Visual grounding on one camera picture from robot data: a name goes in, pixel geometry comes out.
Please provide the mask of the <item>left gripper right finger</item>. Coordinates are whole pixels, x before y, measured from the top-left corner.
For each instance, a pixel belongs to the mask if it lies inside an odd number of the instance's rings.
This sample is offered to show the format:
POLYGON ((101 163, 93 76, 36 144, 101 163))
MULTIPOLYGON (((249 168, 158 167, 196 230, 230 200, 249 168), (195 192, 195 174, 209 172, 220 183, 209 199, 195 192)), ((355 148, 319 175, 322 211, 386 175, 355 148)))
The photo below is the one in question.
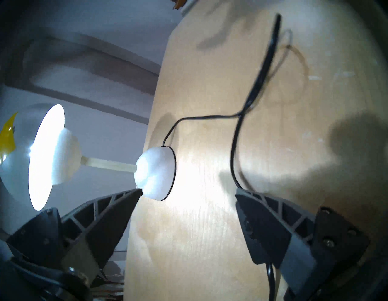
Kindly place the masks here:
POLYGON ((315 215, 264 193, 236 190, 236 211, 253 263, 272 264, 288 284, 284 298, 323 298, 330 281, 363 256, 370 240, 341 214, 315 215))

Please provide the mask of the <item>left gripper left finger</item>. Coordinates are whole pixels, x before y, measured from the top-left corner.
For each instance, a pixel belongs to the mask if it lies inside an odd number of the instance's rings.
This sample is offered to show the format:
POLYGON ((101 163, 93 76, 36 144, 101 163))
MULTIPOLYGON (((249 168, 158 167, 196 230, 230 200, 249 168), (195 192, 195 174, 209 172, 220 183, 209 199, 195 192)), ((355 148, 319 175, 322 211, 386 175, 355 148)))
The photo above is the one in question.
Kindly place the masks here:
POLYGON ((42 210, 7 239, 12 265, 20 272, 64 285, 78 273, 92 283, 127 228, 141 189, 83 203, 64 216, 55 207, 42 210))

